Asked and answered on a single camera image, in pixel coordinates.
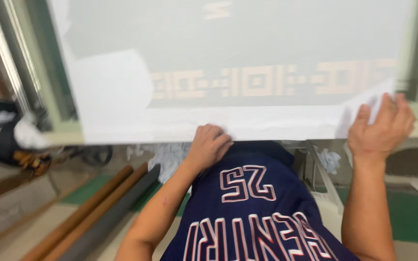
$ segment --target white sheet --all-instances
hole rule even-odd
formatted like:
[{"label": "white sheet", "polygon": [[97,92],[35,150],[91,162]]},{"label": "white sheet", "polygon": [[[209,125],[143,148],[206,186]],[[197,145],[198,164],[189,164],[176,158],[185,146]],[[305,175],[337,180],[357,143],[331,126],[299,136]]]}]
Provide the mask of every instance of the white sheet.
[{"label": "white sheet", "polygon": [[375,116],[393,92],[411,1],[48,2],[98,144],[191,141],[206,123],[235,140],[346,138],[360,104]]}]

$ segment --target wooden stick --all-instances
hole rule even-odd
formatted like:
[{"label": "wooden stick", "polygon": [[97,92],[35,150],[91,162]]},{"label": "wooden stick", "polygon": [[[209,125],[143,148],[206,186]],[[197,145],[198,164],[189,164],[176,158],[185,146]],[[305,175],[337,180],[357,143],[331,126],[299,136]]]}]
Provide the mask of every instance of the wooden stick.
[{"label": "wooden stick", "polygon": [[49,254],[85,217],[106,199],[133,172],[131,166],[125,166],[115,177],[83,203],[70,217],[60,224],[52,233],[26,254],[21,261],[39,261]]},{"label": "wooden stick", "polygon": [[128,177],[113,193],[107,197],[93,212],[88,215],[68,236],[49,253],[45,261],[59,259],[78,238],[85,234],[119,199],[121,199],[146,173],[148,163],[143,163],[130,177]]}]

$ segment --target fingers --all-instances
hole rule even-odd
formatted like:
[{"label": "fingers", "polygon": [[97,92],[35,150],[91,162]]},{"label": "fingers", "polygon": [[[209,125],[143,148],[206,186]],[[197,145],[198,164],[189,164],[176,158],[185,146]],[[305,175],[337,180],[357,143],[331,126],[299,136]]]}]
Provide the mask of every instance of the fingers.
[{"label": "fingers", "polygon": [[363,131],[364,128],[367,126],[370,118],[370,107],[367,104],[363,104],[359,108],[359,112],[357,114],[356,120],[352,125],[356,131]]},{"label": "fingers", "polygon": [[196,128],[196,135],[200,134],[202,131],[202,126],[198,126],[198,128]]},{"label": "fingers", "polygon": [[217,160],[220,161],[224,155],[229,151],[230,147],[233,145],[233,142],[227,142],[225,143],[220,149],[217,154]]},{"label": "fingers", "polygon": [[394,110],[394,103],[391,100],[390,94],[385,93],[382,96],[382,103],[380,105],[379,112],[377,114],[377,118],[375,119],[375,123],[390,123],[394,116],[395,116],[395,110]]},{"label": "fingers", "polygon": [[405,135],[409,135],[414,129],[416,118],[403,93],[396,95],[396,106],[398,111],[394,120],[394,128],[402,131]]},{"label": "fingers", "polygon": [[211,125],[211,128],[208,131],[209,138],[211,138],[212,140],[214,140],[217,136],[219,136],[222,133],[224,133],[224,130],[222,130],[221,127],[216,125]]},{"label": "fingers", "polygon": [[232,137],[228,134],[222,134],[215,140],[215,147],[219,150],[225,143],[229,143],[232,141]]}]

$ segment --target floor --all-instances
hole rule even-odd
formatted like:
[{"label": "floor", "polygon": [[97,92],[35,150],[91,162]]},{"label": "floor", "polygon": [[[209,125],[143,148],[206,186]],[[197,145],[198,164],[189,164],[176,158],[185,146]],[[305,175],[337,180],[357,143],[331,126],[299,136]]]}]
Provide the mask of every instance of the floor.
[{"label": "floor", "polygon": [[[338,186],[338,192],[344,201],[347,195],[347,187],[351,182],[352,168],[347,162],[347,155],[343,150],[344,140],[334,141],[314,141],[318,147],[329,148],[330,151],[337,152],[342,160],[341,167],[337,169],[337,174],[332,175],[334,183]],[[110,180],[125,164],[131,164],[137,168],[142,163],[147,162],[152,153],[145,152],[142,156],[131,155],[127,158],[126,146],[115,146],[114,157],[111,162],[101,169],[100,175],[79,187],[68,196],[64,197],[59,203],[51,206],[46,212],[37,217],[33,222],[25,224],[12,233],[6,235],[0,240],[0,260],[18,260],[29,249],[41,240],[46,234],[53,230],[67,216],[76,210],[78,205],[82,204],[92,194],[95,193],[103,184]],[[59,173],[67,173],[68,171],[57,170]],[[58,183],[69,183],[69,178],[61,178],[58,174]],[[131,208],[122,222],[111,231],[110,235],[104,240],[101,247],[92,252],[88,260],[113,260],[115,253],[120,245],[121,240],[130,226],[136,214],[146,204],[154,193],[159,190],[159,183],[153,184],[146,193]],[[413,191],[392,191],[388,192],[388,202],[390,206],[390,215],[393,226],[393,236],[395,239],[398,260],[418,260],[418,193]],[[182,214],[184,204],[182,205],[179,216]],[[170,242],[173,234],[175,234],[180,218],[177,218],[165,240],[159,245],[158,250],[153,256],[153,260],[158,260],[165,250],[168,242]]]}]

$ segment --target metal rod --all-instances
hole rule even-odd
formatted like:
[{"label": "metal rod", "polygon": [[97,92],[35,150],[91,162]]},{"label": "metal rod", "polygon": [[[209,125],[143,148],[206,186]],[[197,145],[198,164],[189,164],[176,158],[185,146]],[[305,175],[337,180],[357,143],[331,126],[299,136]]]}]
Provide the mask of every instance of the metal rod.
[{"label": "metal rod", "polygon": [[314,191],[317,191],[315,189],[315,161],[312,161],[312,188],[314,189]]}]

